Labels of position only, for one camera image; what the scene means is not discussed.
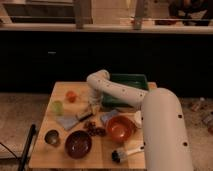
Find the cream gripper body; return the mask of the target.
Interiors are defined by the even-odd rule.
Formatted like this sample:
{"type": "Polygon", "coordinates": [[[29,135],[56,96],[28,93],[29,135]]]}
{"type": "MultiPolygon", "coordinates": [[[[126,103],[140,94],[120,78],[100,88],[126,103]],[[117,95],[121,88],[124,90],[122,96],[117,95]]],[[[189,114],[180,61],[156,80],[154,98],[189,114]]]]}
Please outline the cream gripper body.
{"type": "Polygon", "coordinates": [[[91,109],[91,112],[96,115],[101,107],[102,93],[98,90],[89,89],[88,93],[88,102],[91,109]]]}

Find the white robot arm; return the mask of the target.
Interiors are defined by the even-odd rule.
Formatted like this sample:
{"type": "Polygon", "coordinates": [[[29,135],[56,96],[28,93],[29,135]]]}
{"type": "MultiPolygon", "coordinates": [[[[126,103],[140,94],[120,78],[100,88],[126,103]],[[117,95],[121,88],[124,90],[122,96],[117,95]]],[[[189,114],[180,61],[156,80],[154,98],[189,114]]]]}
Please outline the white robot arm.
{"type": "Polygon", "coordinates": [[[106,93],[142,112],[147,171],[194,171],[182,107],[172,91],[112,82],[107,70],[88,75],[86,82],[91,104],[98,104],[106,93]]]}

